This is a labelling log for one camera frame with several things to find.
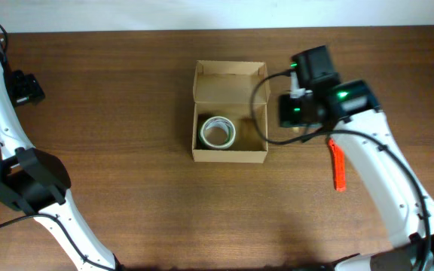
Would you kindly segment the orange utility knife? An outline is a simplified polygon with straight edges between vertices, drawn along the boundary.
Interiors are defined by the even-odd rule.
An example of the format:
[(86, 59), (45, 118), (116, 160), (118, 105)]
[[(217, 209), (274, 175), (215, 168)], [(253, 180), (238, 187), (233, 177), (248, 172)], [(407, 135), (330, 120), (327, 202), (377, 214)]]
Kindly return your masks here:
[(337, 192), (344, 192), (347, 189), (344, 152), (333, 139), (329, 139), (327, 145), (332, 158), (334, 188)]

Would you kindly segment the cardboard box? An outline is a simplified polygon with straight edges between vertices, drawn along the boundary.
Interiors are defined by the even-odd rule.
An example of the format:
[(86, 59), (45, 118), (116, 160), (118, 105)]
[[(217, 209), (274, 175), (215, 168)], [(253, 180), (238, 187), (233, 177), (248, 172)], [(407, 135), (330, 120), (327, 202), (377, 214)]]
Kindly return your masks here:
[(264, 62), (197, 61), (191, 145), (195, 162), (264, 162), (268, 143), (261, 139), (253, 121), (267, 132), (269, 84), (259, 88), (253, 106), (249, 102), (254, 87), (266, 77)]

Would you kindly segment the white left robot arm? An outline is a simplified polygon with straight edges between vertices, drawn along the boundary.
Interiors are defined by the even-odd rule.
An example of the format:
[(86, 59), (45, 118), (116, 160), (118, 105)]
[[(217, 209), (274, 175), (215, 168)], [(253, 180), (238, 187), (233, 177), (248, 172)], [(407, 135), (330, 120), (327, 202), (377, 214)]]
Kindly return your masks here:
[(93, 234), (79, 212), (62, 161), (34, 146), (15, 112), (45, 98), (35, 76), (11, 69), (8, 34), (0, 24), (0, 203), (40, 223), (79, 270), (121, 270), (116, 256)]

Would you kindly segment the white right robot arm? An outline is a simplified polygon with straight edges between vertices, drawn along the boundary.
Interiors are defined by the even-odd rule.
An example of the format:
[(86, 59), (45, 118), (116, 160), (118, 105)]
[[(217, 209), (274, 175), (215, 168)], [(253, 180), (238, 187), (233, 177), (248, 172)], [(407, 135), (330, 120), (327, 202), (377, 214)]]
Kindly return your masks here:
[(351, 162), (387, 229), (392, 250), (353, 255), (329, 270), (434, 270), (434, 199), (396, 144), (363, 80), (342, 82), (325, 46), (295, 54), (291, 90), (279, 100), (284, 127), (316, 126)]

